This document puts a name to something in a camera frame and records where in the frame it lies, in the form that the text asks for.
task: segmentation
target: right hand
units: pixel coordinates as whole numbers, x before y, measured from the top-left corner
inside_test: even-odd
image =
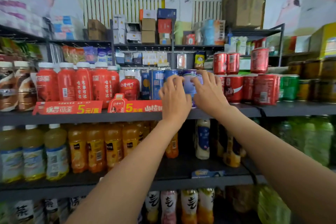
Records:
[[[230,107],[223,94],[221,79],[205,70],[198,70],[198,73],[202,75],[203,85],[197,77],[191,79],[197,92],[194,95],[195,104],[202,111],[217,119],[225,108]]]

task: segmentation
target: white bottle cap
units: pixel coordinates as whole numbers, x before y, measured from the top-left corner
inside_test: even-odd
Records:
[[[26,129],[34,129],[37,128],[37,125],[26,125]]]
[[[49,124],[49,128],[59,128],[60,124]]]
[[[118,67],[117,66],[108,66],[107,70],[116,70],[116,71],[118,71]]]
[[[14,61],[14,66],[16,67],[29,67],[28,61]]]
[[[61,62],[59,64],[59,67],[61,67],[61,68],[74,68],[74,65],[72,63],[69,63],[69,62]]]
[[[39,68],[54,68],[54,64],[50,62],[40,62]]]
[[[90,63],[87,63],[87,62],[78,62],[77,63],[77,68],[80,68],[80,67],[90,67]]]
[[[0,61],[0,67],[13,67],[13,64],[8,61]]]
[[[95,65],[96,67],[107,67],[107,62],[98,61]]]
[[[15,126],[3,126],[2,127],[2,131],[13,130],[13,129],[15,129]]]

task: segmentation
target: red price sign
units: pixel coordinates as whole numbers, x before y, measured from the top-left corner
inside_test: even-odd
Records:
[[[108,105],[107,112],[162,112],[161,100],[127,100],[118,93]]]
[[[84,114],[101,113],[103,101],[37,102],[36,114]]]

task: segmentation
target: coca-cola can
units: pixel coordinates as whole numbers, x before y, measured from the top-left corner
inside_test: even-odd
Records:
[[[216,75],[217,77],[220,78],[220,81],[222,82],[222,90],[223,90],[223,94],[225,93],[225,78],[226,78],[226,74],[220,74],[220,75]]]
[[[268,68],[268,48],[257,48],[251,53],[251,73],[264,74]]]
[[[216,52],[213,55],[213,73],[226,74],[227,54],[225,52]]]
[[[253,101],[254,80],[257,76],[258,74],[244,75],[244,83],[243,83],[243,101],[244,102]]]
[[[239,53],[229,53],[227,55],[227,74],[238,74],[239,72]]]
[[[243,81],[242,75],[231,74],[225,79],[225,96],[229,103],[238,104],[243,99]]]
[[[253,102],[257,105],[275,105],[279,99],[279,75],[259,74],[254,80]]]

